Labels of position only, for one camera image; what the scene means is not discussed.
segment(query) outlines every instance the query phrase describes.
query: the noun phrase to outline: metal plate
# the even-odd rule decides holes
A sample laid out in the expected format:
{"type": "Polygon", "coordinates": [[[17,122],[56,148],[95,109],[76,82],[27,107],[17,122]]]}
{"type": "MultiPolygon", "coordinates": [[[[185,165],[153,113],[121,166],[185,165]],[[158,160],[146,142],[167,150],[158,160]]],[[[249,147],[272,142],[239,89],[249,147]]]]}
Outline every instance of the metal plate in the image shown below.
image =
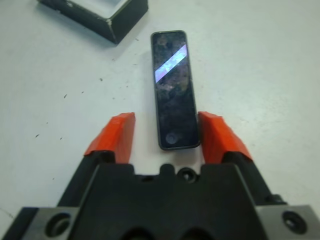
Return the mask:
{"type": "Polygon", "coordinates": [[[78,207],[39,208],[22,239],[67,240],[78,212],[78,207]]]}
{"type": "Polygon", "coordinates": [[[320,240],[319,219],[308,205],[269,205],[257,206],[255,209],[269,240],[320,240]],[[294,227],[296,224],[298,228],[299,222],[286,219],[284,213],[298,215],[305,223],[305,231],[299,233],[299,229],[291,230],[290,226],[294,227]]]}

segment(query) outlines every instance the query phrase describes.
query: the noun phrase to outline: cardboard box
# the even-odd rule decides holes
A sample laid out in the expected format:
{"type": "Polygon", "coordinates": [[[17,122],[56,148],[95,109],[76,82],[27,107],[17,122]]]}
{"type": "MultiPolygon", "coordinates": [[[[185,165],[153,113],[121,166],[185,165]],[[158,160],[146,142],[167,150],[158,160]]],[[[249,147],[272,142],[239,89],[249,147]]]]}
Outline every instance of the cardboard box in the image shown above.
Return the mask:
{"type": "Polygon", "coordinates": [[[148,11],[148,0],[38,0],[118,44],[148,11]]]}

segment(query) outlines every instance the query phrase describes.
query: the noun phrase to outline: white surface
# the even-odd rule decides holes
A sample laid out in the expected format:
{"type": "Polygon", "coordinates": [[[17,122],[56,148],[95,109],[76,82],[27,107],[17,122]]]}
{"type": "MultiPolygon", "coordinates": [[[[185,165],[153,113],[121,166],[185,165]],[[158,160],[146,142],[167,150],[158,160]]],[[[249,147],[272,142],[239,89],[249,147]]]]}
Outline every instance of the white surface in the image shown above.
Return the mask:
{"type": "Polygon", "coordinates": [[[57,204],[119,113],[136,113],[137,173],[167,162],[199,169],[199,149],[157,144],[150,35],[176,29],[188,34],[197,109],[224,116],[273,193],[320,216],[319,9],[318,0],[149,0],[114,47],[35,0],[1,0],[0,234],[22,206],[57,204]]]}
{"type": "Polygon", "coordinates": [[[76,3],[104,18],[110,18],[116,13],[127,0],[73,0],[76,3]]]}

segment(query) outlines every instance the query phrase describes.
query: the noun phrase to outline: phone screen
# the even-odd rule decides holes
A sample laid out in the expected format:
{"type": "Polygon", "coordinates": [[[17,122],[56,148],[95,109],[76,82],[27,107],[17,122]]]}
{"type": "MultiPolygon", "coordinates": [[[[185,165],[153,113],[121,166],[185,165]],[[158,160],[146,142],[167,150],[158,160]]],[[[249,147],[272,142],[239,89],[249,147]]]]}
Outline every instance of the phone screen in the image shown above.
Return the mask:
{"type": "Polygon", "coordinates": [[[183,31],[158,32],[151,41],[159,145],[196,147],[199,136],[187,36],[183,31]]]}

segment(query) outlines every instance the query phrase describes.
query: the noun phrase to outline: screw hole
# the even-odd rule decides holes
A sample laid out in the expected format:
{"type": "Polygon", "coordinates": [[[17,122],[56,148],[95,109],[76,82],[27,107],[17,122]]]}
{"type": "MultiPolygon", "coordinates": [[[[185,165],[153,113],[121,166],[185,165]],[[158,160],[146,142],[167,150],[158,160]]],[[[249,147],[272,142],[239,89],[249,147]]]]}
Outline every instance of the screw hole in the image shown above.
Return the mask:
{"type": "Polygon", "coordinates": [[[295,234],[305,234],[307,232],[307,224],[305,220],[293,211],[285,211],[282,214],[284,224],[295,234]]]}
{"type": "Polygon", "coordinates": [[[143,176],[141,182],[150,183],[154,181],[154,176],[143,176]]]}
{"type": "Polygon", "coordinates": [[[143,228],[134,228],[128,231],[122,240],[153,240],[153,236],[143,228]]]}
{"type": "Polygon", "coordinates": [[[45,234],[49,238],[54,238],[63,234],[70,225],[71,216],[67,213],[58,213],[47,223],[45,234]]]}
{"type": "Polygon", "coordinates": [[[206,231],[193,228],[187,231],[181,240],[214,240],[206,231]]]}
{"type": "Polygon", "coordinates": [[[186,181],[189,184],[196,182],[197,178],[198,178],[196,172],[188,167],[184,167],[184,168],[180,169],[177,176],[178,176],[178,178],[186,181]]]}

